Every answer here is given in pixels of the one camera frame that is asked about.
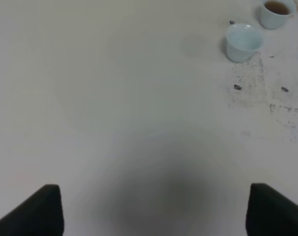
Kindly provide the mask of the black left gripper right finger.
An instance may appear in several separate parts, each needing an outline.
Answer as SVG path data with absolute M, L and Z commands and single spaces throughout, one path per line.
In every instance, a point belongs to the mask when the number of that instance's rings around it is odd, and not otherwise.
M 298 205 L 265 183 L 253 183 L 245 228 L 248 236 L 298 236 Z

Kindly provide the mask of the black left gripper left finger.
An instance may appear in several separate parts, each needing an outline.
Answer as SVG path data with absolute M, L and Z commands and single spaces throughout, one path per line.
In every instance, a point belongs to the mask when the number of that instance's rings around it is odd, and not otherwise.
M 0 236 L 61 236 L 64 217 L 60 187 L 46 184 L 0 219 Z

